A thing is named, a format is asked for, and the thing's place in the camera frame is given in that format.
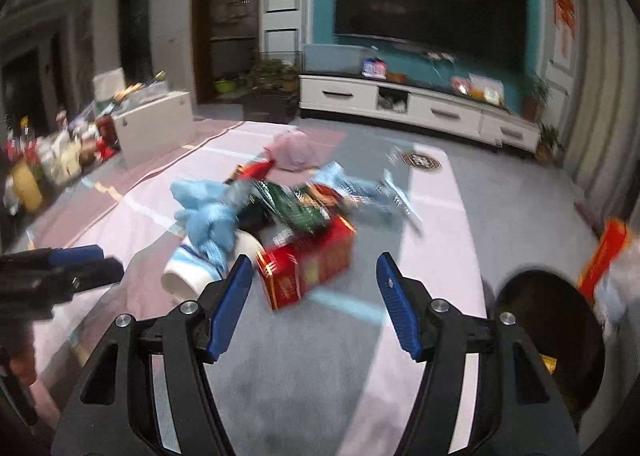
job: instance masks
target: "blue gripper pad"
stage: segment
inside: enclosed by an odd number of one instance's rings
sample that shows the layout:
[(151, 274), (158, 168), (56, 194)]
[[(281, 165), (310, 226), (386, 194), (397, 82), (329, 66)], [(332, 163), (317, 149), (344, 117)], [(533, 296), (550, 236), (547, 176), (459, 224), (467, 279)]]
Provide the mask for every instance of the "blue gripper pad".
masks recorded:
[(76, 248), (57, 248), (49, 256), (51, 266), (69, 266), (104, 259), (104, 252), (98, 245), (78, 246)]
[(378, 258), (376, 279), (400, 346), (411, 355), (412, 359), (417, 360), (422, 352), (418, 319), (402, 292), (402, 275), (388, 252), (381, 254)]
[(247, 256), (241, 255), (226, 278), (228, 286), (225, 296), (211, 320), (211, 340), (207, 351), (213, 360), (218, 360), (229, 347), (253, 278), (254, 267), (251, 261)]

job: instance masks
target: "drawer handle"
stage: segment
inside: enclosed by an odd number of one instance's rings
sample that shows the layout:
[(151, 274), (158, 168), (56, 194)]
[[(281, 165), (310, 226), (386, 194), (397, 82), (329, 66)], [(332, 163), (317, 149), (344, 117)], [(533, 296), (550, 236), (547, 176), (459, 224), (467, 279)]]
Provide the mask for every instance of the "drawer handle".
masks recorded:
[(336, 96), (337, 98), (353, 98), (350, 92), (333, 92), (330, 90), (323, 91), (325, 96)]
[(445, 110), (438, 110), (438, 109), (434, 109), (433, 107), (431, 108), (431, 112), (434, 114), (434, 116), (441, 116), (443, 118), (449, 118), (452, 120), (459, 120), (460, 119), (460, 115), (457, 115), (455, 112), (447, 112)]
[(512, 131), (511, 129), (506, 129), (505, 127), (500, 127), (500, 131), (505, 136), (509, 136), (510, 138), (515, 138), (516, 140), (521, 140), (524, 138), (522, 132)]

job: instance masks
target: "metal screw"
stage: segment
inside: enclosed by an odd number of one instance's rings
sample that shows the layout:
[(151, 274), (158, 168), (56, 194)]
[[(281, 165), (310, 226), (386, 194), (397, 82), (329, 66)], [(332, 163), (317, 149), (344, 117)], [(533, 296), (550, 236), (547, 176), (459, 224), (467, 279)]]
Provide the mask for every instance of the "metal screw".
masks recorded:
[(500, 313), (500, 322), (505, 326), (513, 326), (516, 324), (516, 315), (508, 311)]
[(431, 308), (438, 313), (449, 311), (449, 303), (444, 299), (434, 299), (431, 301)]
[(131, 324), (131, 315), (123, 313), (122, 315), (118, 315), (118, 317), (116, 318), (116, 326), (118, 328), (127, 327), (129, 326), (129, 324)]
[(180, 304), (180, 311), (185, 315), (193, 315), (198, 311), (198, 303), (196, 301), (187, 301)]

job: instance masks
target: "white tv cabinet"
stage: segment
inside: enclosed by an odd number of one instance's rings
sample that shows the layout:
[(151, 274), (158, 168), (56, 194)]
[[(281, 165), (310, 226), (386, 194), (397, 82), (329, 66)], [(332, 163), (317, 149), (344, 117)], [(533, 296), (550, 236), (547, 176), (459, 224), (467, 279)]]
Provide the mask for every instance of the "white tv cabinet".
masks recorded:
[[(406, 112), (378, 108), (381, 89), (405, 96)], [(301, 74), (300, 108), (396, 121), (530, 152), (535, 152), (540, 140), (536, 124), (500, 108), (385, 80)]]

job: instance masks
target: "round floor medallion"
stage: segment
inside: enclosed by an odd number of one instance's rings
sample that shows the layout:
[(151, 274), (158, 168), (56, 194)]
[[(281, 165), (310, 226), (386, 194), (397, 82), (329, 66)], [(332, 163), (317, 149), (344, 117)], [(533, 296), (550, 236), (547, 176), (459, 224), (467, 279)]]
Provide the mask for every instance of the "round floor medallion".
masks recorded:
[(433, 156), (421, 154), (418, 152), (401, 153), (402, 161), (407, 165), (411, 165), (415, 169), (425, 172), (438, 172), (442, 169), (441, 163)]

